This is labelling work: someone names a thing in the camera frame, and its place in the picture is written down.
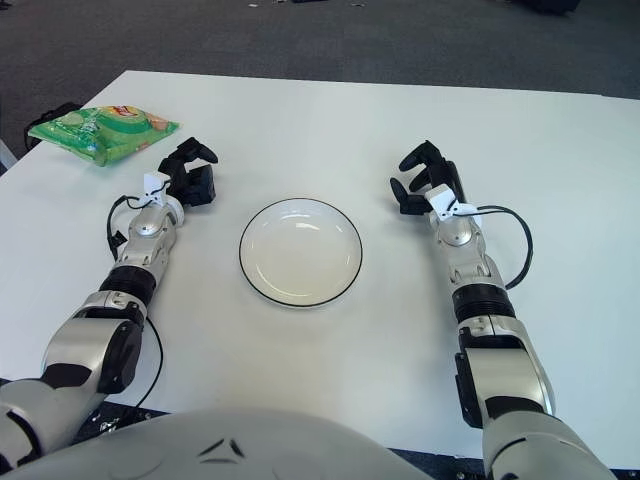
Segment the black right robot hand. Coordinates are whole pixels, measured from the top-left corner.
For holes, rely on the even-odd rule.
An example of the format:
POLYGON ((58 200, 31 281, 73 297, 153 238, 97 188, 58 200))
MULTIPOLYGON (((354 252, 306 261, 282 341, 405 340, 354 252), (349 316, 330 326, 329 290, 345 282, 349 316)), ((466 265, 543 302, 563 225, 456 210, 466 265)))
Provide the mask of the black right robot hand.
POLYGON ((399 163, 400 172, 418 166, 422 170, 411 180, 409 189, 396 178, 390 179, 392 193, 403 215, 429 215, 438 224, 453 225, 454 221, 469 225, 477 223, 479 210, 469 204, 456 165, 426 140, 399 163))

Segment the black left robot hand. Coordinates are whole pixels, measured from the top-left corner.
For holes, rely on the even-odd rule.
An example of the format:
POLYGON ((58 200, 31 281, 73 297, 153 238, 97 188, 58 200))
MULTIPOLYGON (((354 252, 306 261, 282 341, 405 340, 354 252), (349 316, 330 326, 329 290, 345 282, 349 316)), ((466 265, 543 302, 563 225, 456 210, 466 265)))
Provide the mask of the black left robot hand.
POLYGON ((194 137, 182 142, 165 157, 145 181, 140 205, 153 202, 160 194, 175 198, 182 206, 200 206, 215 198, 213 164, 217 155, 194 137))

